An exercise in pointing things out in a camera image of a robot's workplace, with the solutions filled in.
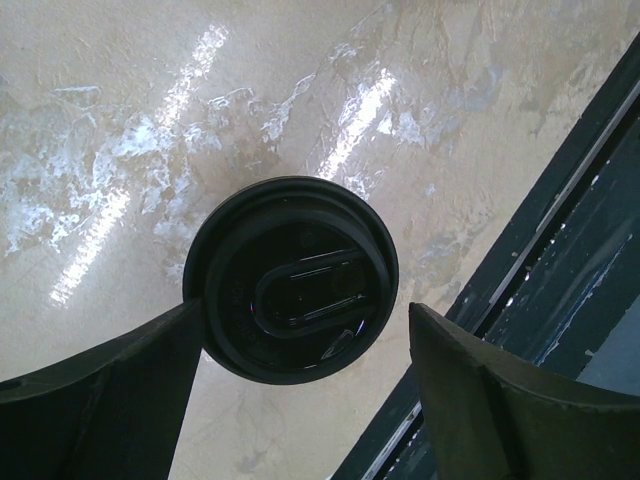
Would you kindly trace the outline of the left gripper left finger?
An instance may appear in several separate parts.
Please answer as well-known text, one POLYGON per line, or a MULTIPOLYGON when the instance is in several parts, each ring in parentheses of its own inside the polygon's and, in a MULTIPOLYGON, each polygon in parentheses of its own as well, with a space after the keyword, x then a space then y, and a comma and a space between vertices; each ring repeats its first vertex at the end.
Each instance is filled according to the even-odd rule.
POLYGON ((202 303, 189 301, 2 382, 2 478, 167 478, 203 337, 202 303))

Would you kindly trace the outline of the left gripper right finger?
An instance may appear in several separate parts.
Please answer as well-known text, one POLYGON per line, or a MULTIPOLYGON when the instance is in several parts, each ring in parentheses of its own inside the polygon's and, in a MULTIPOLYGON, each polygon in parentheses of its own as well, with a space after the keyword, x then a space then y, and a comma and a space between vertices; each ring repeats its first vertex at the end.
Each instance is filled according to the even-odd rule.
POLYGON ((638 397, 542 370, 424 304, 409 337, 439 478, 638 478, 638 397))

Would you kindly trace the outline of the black coffee cup lid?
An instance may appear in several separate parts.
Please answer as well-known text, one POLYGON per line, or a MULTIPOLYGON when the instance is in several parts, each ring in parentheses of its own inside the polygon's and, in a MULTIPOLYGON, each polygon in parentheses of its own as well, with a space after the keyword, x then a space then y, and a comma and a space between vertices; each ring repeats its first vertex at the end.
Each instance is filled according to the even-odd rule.
POLYGON ((289 176, 250 185, 197 231, 182 295, 201 304, 204 351, 263 384, 313 382, 378 339, 399 286, 392 236, 348 189, 289 176))

